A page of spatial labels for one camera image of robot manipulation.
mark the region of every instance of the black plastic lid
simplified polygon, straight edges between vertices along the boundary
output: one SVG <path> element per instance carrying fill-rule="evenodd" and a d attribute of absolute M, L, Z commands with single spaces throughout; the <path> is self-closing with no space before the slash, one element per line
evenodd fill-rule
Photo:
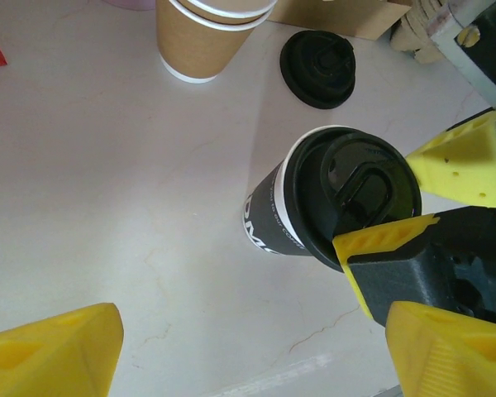
<path fill-rule="evenodd" d="M 290 90 L 314 108 L 336 108 L 355 89 L 353 46 L 334 33 L 296 33 L 281 50 L 279 63 Z"/>
<path fill-rule="evenodd" d="M 339 271 L 334 236 L 421 214 L 406 160 L 386 141 L 352 128 L 329 128 L 303 141 L 290 158 L 284 188 L 303 245 Z"/>

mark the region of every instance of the white marble surface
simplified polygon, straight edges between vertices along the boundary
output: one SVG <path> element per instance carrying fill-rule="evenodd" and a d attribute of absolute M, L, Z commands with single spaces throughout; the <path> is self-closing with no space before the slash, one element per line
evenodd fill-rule
<path fill-rule="evenodd" d="M 355 93 L 300 103 L 266 22 L 210 84 L 164 70 L 153 12 L 0 0 L 0 331 L 97 302 L 121 310 L 111 396 L 368 396 L 397 383 L 343 275 L 258 251 L 245 196 L 313 127 L 407 154 L 483 108 L 446 62 L 352 40 Z M 424 197 L 426 212 L 456 206 Z"/>

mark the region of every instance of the black plastic part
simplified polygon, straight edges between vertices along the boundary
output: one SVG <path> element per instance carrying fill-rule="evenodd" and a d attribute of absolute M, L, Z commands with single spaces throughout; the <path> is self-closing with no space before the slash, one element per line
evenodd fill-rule
<path fill-rule="evenodd" d="M 396 251 L 348 263 L 374 320 L 408 300 L 496 323 L 496 208 L 438 213 L 437 224 Z"/>
<path fill-rule="evenodd" d="M 347 127 L 308 137 L 284 176 L 285 205 L 308 251 L 342 271 L 332 239 L 421 214 L 421 194 L 406 160 L 389 143 Z"/>
<path fill-rule="evenodd" d="M 485 110 L 482 110 L 481 112 L 476 113 L 475 115 L 470 116 L 470 117 L 466 118 L 465 120 L 461 120 L 460 122 L 457 122 L 456 124 L 454 124 L 450 128 L 447 128 L 446 130 L 447 131 L 451 131 L 454 128 L 457 128 L 457 127 L 459 127 L 459 126 L 461 126 L 463 124 L 466 124 L 467 122 L 470 122 L 470 121 L 474 120 L 475 118 L 478 118 L 479 116 L 483 116 L 484 114 L 486 114 L 488 112 L 492 112 L 493 110 L 494 110 L 494 108 L 486 108 Z"/>
<path fill-rule="evenodd" d="M 300 31 L 284 45 L 281 74 L 304 103 L 333 109 L 355 89 L 355 54 L 351 43 L 328 31 Z"/>
<path fill-rule="evenodd" d="M 479 28 L 479 41 L 472 47 L 460 45 L 460 48 L 496 84 L 496 2 L 473 24 Z"/>

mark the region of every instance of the paper cup stack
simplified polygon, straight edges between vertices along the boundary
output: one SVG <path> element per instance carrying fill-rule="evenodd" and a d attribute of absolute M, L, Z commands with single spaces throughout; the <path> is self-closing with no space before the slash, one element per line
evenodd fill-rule
<path fill-rule="evenodd" d="M 214 79 L 277 0 L 156 0 L 156 39 L 167 70 L 189 83 Z"/>
<path fill-rule="evenodd" d="M 430 64 L 443 59 L 442 53 L 427 35 L 427 24 L 446 0 L 413 0 L 413 6 L 393 31 L 391 47 L 397 51 L 413 51 L 417 62 Z"/>

